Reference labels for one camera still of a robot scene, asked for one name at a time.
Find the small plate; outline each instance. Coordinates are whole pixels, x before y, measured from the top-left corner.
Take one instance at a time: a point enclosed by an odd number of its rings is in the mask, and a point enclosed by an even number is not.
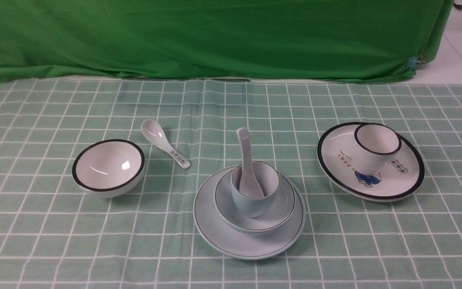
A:
[[[413,193],[424,180],[424,161],[402,136],[396,158],[380,172],[365,176],[354,169],[351,144],[354,130],[363,122],[334,126],[322,135],[317,155],[320,166],[333,183],[346,192],[369,201],[398,201]]]
[[[280,173],[280,188],[274,203],[259,217],[249,218],[240,212],[231,195],[231,174],[220,179],[215,190],[215,206],[220,216],[233,229],[247,234],[264,234],[284,224],[295,208],[295,193],[288,180]]]
[[[292,215],[282,226],[262,235],[238,232],[219,216],[213,201],[217,183],[234,168],[216,172],[197,192],[194,200],[194,223],[197,230],[213,249],[233,258],[262,260],[281,254],[297,241],[306,221],[306,208],[299,190],[290,182],[297,197]]]

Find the dish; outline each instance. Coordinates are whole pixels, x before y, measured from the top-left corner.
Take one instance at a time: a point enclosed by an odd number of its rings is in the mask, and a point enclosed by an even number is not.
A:
[[[306,221],[306,208],[299,190],[295,209],[280,227],[262,235],[239,232],[219,216],[213,198],[219,180],[235,167],[216,172],[198,190],[194,200],[194,223],[202,238],[215,250],[241,260],[262,260],[290,248],[299,238]]]
[[[72,177],[87,194],[115,197],[134,188],[144,168],[144,153],[136,144],[109,139],[89,146],[77,156]]]
[[[424,180],[424,161],[402,136],[400,152],[380,172],[365,176],[354,169],[351,144],[354,131],[361,124],[363,122],[343,123],[322,135],[317,156],[325,174],[344,191],[369,201],[398,201],[411,195]]]
[[[290,218],[295,208],[295,192],[288,180],[277,173],[280,179],[279,195],[270,208],[256,218],[250,218],[238,209],[231,195],[231,175],[226,173],[217,184],[215,207],[220,217],[231,226],[231,228],[246,234],[264,234],[280,225]]]

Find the tableware set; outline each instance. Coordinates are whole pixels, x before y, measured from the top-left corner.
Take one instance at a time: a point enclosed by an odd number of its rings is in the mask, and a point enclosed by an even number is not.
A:
[[[174,149],[154,120],[142,123],[144,137],[182,169],[190,162]],[[266,163],[253,161],[251,137],[239,128],[242,164],[210,176],[194,199],[194,222],[217,251],[242,260],[261,260],[287,250],[299,238],[306,205],[297,187]],[[324,133],[317,145],[324,173],[339,188],[368,201],[398,201],[424,179],[416,148],[391,128],[349,122]],[[76,158],[72,176],[87,194],[115,197],[143,177],[145,157],[130,141],[113,139],[89,146]]]

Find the ceramic spoon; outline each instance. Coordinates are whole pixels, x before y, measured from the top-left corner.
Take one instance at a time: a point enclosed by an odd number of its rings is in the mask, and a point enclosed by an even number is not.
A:
[[[242,148],[242,176],[240,176],[240,192],[249,197],[264,197],[263,190],[258,183],[253,171],[251,157],[251,138],[247,128],[236,130],[240,148]]]
[[[188,169],[191,164],[184,156],[175,150],[165,137],[162,127],[152,119],[147,119],[142,123],[142,134],[153,145],[168,153],[176,163],[183,169]]]

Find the cup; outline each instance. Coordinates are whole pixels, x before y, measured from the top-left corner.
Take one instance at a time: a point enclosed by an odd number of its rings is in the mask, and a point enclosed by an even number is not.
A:
[[[242,165],[236,167],[231,173],[231,196],[236,207],[249,218],[256,218],[266,212],[274,203],[279,191],[279,175],[277,171],[266,163],[253,161],[253,171],[264,197],[249,197],[240,192],[240,177]]]
[[[373,175],[390,163],[401,147],[399,135],[391,128],[378,123],[362,124],[354,131],[354,169],[362,175]]]

